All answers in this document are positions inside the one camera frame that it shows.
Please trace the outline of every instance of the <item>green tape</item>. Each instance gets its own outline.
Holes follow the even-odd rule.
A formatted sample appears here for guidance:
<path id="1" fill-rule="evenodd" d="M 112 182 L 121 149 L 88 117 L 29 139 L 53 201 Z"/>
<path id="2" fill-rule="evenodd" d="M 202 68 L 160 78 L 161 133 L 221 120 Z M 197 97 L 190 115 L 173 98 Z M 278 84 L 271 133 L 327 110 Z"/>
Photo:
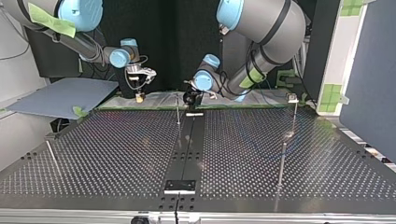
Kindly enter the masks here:
<path id="1" fill-rule="evenodd" d="M 32 22 L 44 25 L 58 34 L 68 35 L 72 38 L 76 35 L 76 26 L 71 21 L 64 21 L 51 16 L 42 8 L 29 3 L 29 14 Z"/>
<path id="2" fill-rule="evenodd" d="M 362 7 L 363 0 L 344 0 L 343 8 L 341 9 L 341 16 L 359 16 L 361 14 Z"/>
<path id="3" fill-rule="evenodd" d="M 262 74 L 260 74 L 255 68 L 250 71 L 250 77 L 256 83 L 261 83 L 266 79 L 266 77 L 263 77 Z M 239 87 L 243 89 L 250 89 L 254 85 L 254 82 L 252 82 L 249 77 L 246 77 L 245 80 L 241 82 Z"/>
<path id="4" fill-rule="evenodd" d="M 341 100 L 341 89 L 341 85 L 325 84 L 320 99 L 319 112 L 335 112 Z"/>
<path id="5" fill-rule="evenodd" d="M 308 94 L 304 92 L 303 95 L 301 96 L 301 103 L 302 104 L 306 103 L 306 97 L 308 97 Z"/>
<path id="6" fill-rule="evenodd" d="M 81 107 L 79 106 L 73 106 L 73 112 L 75 113 L 75 115 L 77 115 L 79 118 L 85 118 L 87 117 L 90 113 L 85 112 L 82 110 Z"/>

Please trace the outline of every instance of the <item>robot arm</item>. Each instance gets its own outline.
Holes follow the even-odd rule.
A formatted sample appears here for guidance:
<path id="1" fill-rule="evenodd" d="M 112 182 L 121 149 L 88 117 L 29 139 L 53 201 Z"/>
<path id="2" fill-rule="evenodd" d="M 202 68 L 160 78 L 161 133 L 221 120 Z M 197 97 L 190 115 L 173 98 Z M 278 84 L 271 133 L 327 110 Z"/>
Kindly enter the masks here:
<path id="1" fill-rule="evenodd" d="M 103 15 L 102 0 L 5 0 L 5 10 L 23 26 L 42 32 L 79 54 L 80 58 L 89 63 L 111 63 L 117 68 L 125 68 L 125 79 L 133 91 L 140 94 L 141 88 L 149 84 L 157 75 L 149 68 L 143 68 L 140 62 L 137 42 L 135 39 L 123 39 L 120 48 L 102 47 L 84 32 L 96 29 Z M 53 17 L 71 21 L 76 26 L 74 38 L 58 34 L 41 24 L 33 23 L 29 14 L 29 3 L 48 12 Z M 139 75 L 146 76 L 142 81 Z"/>
<path id="2" fill-rule="evenodd" d="M 242 100 L 268 72 L 287 63 L 304 40 L 304 13 L 292 0 L 221 0 L 217 18 L 259 48 L 250 46 L 247 64 L 230 78 L 216 73 L 220 64 L 216 56 L 206 55 L 191 85 L 232 100 Z"/>

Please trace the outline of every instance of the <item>vertical metal post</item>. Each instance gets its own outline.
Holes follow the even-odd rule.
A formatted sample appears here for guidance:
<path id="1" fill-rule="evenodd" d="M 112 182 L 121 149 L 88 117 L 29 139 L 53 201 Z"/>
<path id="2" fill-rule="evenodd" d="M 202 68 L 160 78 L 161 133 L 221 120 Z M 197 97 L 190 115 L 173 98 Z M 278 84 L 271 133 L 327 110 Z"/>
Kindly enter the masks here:
<path id="1" fill-rule="evenodd" d="M 178 109 L 178 93 L 176 93 L 176 111 L 177 111 L 177 124 L 180 125 L 180 113 Z"/>
<path id="2" fill-rule="evenodd" d="M 296 119 L 297 116 L 297 109 L 298 109 L 298 102 L 296 103 L 296 106 L 294 108 L 294 119 Z"/>
<path id="3" fill-rule="evenodd" d="M 49 148 L 49 153 L 50 153 L 51 157 L 56 162 L 57 160 L 56 160 L 55 154 L 53 153 L 52 146 L 50 145 L 50 141 L 46 141 L 46 143 L 47 143 L 47 147 Z"/>
<path id="4" fill-rule="evenodd" d="M 62 177 L 61 169 L 59 168 L 59 165 L 58 165 L 58 159 L 55 157 L 55 154 L 53 153 L 52 146 L 50 145 L 50 141 L 46 141 L 46 144 L 47 144 L 47 147 L 49 148 L 49 153 L 50 153 L 51 157 L 53 158 L 53 161 L 55 162 L 55 166 L 56 166 L 56 169 L 58 170 L 59 176 Z"/>
<path id="5" fill-rule="evenodd" d="M 285 168 L 285 158 L 286 158 L 286 147 L 288 146 L 288 144 L 283 143 L 282 146 L 282 158 L 280 159 L 280 170 L 279 170 L 279 181 L 277 183 L 277 186 L 279 188 L 282 188 L 282 178 L 283 178 L 283 170 Z"/>

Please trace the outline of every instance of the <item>optical breadboard table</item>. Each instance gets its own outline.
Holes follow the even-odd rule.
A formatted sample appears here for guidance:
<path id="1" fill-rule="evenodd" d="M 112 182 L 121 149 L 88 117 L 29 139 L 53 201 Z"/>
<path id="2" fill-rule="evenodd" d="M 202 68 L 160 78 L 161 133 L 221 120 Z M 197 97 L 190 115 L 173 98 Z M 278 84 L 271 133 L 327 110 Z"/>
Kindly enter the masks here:
<path id="1" fill-rule="evenodd" d="M 69 127 L 0 173 L 0 223 L 43 211 L 396 223 L 396 174 L 311 109 L 180 113 L 177 124 L 176 111 L 96 111 Z M 178 180 L 194 193 L 165 194 Z"/>

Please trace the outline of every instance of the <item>light blue joint cap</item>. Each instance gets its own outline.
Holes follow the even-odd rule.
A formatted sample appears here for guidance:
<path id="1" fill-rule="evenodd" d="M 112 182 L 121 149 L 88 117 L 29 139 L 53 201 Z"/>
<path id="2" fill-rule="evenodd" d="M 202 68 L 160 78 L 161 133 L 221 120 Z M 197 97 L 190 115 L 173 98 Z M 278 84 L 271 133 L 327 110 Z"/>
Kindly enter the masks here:
<path id="1" fill-rule="evenodd" d="M 131 62 L 131 56 L 125 49 L 115 49 L 110 54 L 110 62 L 115 67 L 123 68 Z"/>
<path id="2" fill-rule="evenodd" d="M 241 103 L 242 101 L 244 101 L 245 98 L 247 97 L 247 92 L 248 91 L 242 92 L 241 94 L 244 94 L 244 95 L 239 96 L 238 98 L 235 99 L 235 101 L 238 102 L 238 103 Z"/>
<path id="3" fill-rule="evenodd" d="M 220 59 L 213 54 L 206 54 L 206 56 L 204 57 L 204 62 L 216 68 L 219 68 L 220 66 Z"/>
<path id="4" fill-rule="evenodd" d="M 137 47 L 137 41 L 133 38 L 123 39 L 123 40 L 121 40 L 121 45 Z"/>
<path id="5" fill-rule="evenodd" d="M 103 0 L 63 0 L 58 17 L 75 24 L 78 32 L 89 32 L 99 25 L 103 16 Z"/>
<path id="6" fill-rule="evenodd" d="M 218 8 L 218 22 L 234 30 L 241 20 L 245 0 L 221 0 Z"/>
<path id="7" fill-rule="evenodd" d="M 195 87 L 200 91 L 210 91 L 213 86 L 213 78 L 206 71 L 199 71 L 194 77 Z"/>

